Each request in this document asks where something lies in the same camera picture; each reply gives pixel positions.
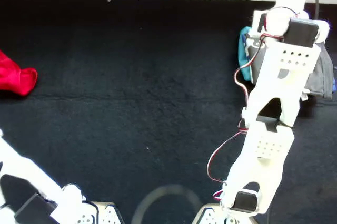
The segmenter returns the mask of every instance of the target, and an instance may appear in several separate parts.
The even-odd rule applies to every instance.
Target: teal bag
[[[239,37],[239,47],[238,47],[238,56],[239,56],[239,65],[240,67],[249,62],[249,58],[246,55],[245,43],[246,43],[246,34],[251,30],[251,27],[245,27],[240,31]],[[241,69],[243,78],[245,81],[251,81],[251,70],[249,67]]]

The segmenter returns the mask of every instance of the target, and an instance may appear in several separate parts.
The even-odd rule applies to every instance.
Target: red cloth
[[[27,95],[37,81],[37,72],[33,68],[23,69],[0,50],[0,90]]]

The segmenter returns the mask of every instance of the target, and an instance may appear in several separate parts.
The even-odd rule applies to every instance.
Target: dark floor mat
[[[159,186],[202,203],[219,185],[212,151],[236,131],[244,96],[232,78],[239,31],[268,2],[222,0],[0,0],[0,49],[39,73],[26,98],[1,93],[5,139],[60,185],[115,202],[126,223]],[[332,23],[337,7],[321,6]],[[302,104],[271,223],[337,218],[336,97]],[[243,138],[215,159],[226,177]],[[180,196],[158,201],[146,223],[191,223]]]

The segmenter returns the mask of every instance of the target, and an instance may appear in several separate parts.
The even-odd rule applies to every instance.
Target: blue object
[[[336,91],[336,79],[333,78],[332,92],[334,93],[335,91]]]
[[[239,47],[238,47],[238,56],[239,56],[239,65],[240,67],[249,62],[249,58],[246,55],[246,34],[251,30],[251,27],[245,27],[240,31],[239,38]],[[251,81],[251,70],[249,67],[241,69],[243,78],[245,81]]]

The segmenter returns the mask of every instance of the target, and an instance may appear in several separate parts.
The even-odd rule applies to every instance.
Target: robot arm
[[[0,132],[1,223],[75,223],[82,204],[74,185],[61,188],[30,159],[20,156]]]
[[[251,223],[249,217],[266,213],[281,182],[283,164],[294,141],[292,127],[299,101],[321,52],[316,43],[324,42],[330,29],[327,22],[308,20],[303,11],[305,1],[277,0],[269,11],[254,12],[249,36],[268,37],[260,40],[265,56],[242,112],[247,128],[244,146],[220,196],[227,220]],[[285,77],[279,77],[281,70],[287,72]],[[281,101],[280,118],[259,116],[273,98]],[[259,184],[258,191],[244,189],[251,182]]]

